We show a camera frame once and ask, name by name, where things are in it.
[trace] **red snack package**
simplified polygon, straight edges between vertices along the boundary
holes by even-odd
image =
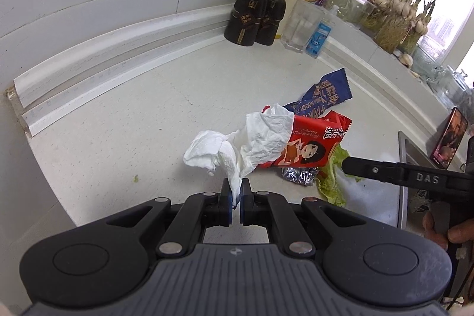
[[[296,116],[290,141],[275,161],[259,165],[260,168],[316,168],[323,167],[344,137],[352,121],[335,111],[324,117]]]

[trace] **cable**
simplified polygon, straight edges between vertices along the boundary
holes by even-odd
[[[473,271],[473,268],[474,268],[474,263],[471,264],[471,267],[469,268],[469,270],[466,273],[466,276],[464,277],[463,283],[461,284],[461,286],[457,290],[456,295],[453,297],[453,299],[451,300],[451,302],[447,306],[447,308],[446,308],[447,311],[449,311],[451,309],[451,307],[453,306],[453,304],[456,303],[456,299],[459,297],[459,294],[461,293],[464,286],[466,285],[466,282],[469,279],[469,276],[471,276],[471,272]]]

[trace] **cartoon girl illustration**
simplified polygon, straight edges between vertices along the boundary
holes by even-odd
[[[303,141],[299,138],[286,144],[285,150],[281,152],[283,158],[278,162],[278,166],[296,163],[300,160],[300,156],[303,158],[302,164],[316,162],[323,158],[325,153],[326,149],[319,142],[309,141],[303,146]]]

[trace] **metal screw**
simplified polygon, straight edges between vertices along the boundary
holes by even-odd
[[[158,248],[162,254],[177,254],[182,251],[182,245],[178,243],[163,243]]]
[[[313,250],[313,246],[305,241],[296,241],[290,244],[290,251],[297,254],[306,254]]]

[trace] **black bottle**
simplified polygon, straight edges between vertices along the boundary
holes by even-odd
[[[241,46],[252,46],[265,13],[267,0],[236,0],[224,37]]]
[[[285,15],[285,0],[267,0],[267,7],[255,42],[270,46],[275,40],[278,25]]]

